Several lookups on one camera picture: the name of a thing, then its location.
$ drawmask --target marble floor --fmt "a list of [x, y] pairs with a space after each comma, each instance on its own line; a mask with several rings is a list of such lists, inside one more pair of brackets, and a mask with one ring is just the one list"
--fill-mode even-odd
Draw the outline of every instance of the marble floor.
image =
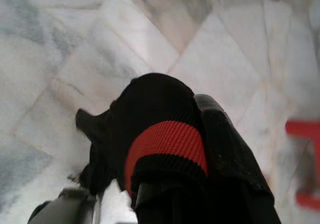
[[[288, 118], [320, 118], [320, 0], [0, 0], [0, 224], [26, 223], [88, 162], [76, 131], [148, 72], [213, 96], [251, 147], [284, 224], [319, 224], [295, 191], [313, 147]], [[136, 222], [115, 182], [101, 224]]]

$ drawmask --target red stripe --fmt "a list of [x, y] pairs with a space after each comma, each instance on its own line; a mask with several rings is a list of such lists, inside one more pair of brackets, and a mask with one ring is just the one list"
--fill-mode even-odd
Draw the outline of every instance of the red stripe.
[[136, 162], [153, 154], [177, 155], [193, 162], [207, 175], [207, 164], [200, 133], [194, 127], [177, 121], [155, 124], [141, 133], [133, 142], [125, 164], [125, 183], [131, 190], [131, 176]]

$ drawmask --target red object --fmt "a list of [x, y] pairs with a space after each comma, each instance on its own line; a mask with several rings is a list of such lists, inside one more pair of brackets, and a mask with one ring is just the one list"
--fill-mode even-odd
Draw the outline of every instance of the red object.
[[[313, 140], [316, 161], [315, 185], [316, 187], [320, 187], [320, 121], [289, 120], [286, 123], [285, 129], [290, 135]], [[299, 205], [320, 210], [320, 196], [314, 196], [312, 191], [298, 191], [295, 196]]]
[[130, 147], [125, 165], [125, 183], [131, 190], [131, 176], [136, 162], [144, 156], [170, 154], [187, 158], [207, 175], [207, 162], [201, 135], [194, 127], [177, 121], [163, 121], [142, 132]]

